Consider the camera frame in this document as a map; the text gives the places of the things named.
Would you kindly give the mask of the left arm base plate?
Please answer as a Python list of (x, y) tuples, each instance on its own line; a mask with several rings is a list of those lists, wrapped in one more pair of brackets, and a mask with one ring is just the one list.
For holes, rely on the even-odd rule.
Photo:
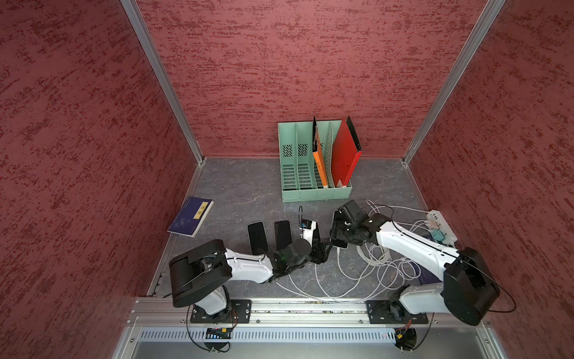
[(252, 301), (248, 299), (232, 299), (229, 309), (219, 314), (208, 315), (203, 308), (193, 306), (190, 310), (189, 322), (192, 324), (246, 324), (251, 318)]

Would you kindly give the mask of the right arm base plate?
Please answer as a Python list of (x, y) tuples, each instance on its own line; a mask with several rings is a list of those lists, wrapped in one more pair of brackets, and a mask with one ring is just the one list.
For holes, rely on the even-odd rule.
[(426, 314), (411, 314), (399, 302), (371, 300), (366, 302), (366, 312), (371, 324), (412, 325), (428, 324)]

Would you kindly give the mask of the black phone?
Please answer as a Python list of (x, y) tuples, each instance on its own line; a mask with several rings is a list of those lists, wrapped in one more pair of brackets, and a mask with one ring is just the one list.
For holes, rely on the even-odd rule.
[(333, 212), (333, 221), (330, 229), (330, 241), (333, 247), (337, 248), (347, 248), (348, 243), (345, 239), (345, 233), (347, 232), (348, 225), (345, 224), (345, 220), (342, 217), (341, 212), (336, 210)]
[(274, 223), (274, 235), (276, 249), (282, 251), (292, 244), (291, 224), (288, 220), (276, 221)]
[(267, 254), (269, 252), (265, 226), (261, 221), (248, 224), (248, 237), (252, 255)]
[(321, 234), (317, 221), (312, 222), (312, 245), (316, 245), (321, 242)]

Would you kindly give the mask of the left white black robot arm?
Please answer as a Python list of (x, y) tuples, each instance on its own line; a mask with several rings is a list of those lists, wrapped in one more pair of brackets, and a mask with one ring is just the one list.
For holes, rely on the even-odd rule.
[(167, 296), (175, 308), (194, 305), (213, 317), (230, 310), (225, 283), (271, 283), (307, 263), (325, 263), (332, 248), (330, 243), (298, 239), (283, 250), (252, 255), (228, 249), (222, 240), (214, 239), (169, 262), (171, 291)]

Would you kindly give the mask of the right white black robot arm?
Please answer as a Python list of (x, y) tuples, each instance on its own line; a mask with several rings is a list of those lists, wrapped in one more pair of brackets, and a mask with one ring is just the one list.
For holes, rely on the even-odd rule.
[(419, 314), (451, 314), (462, 323), (477, 326), (501, 293), (478, 251), (459, 251), (404, 229), (380, 213), (368, 214), (353, 200), (333, 213), (331, 239), (351, 245), (372, 243), (413, 260), (429, 271), (435, 284), (403, 286), (386, 302), (397, 323)]

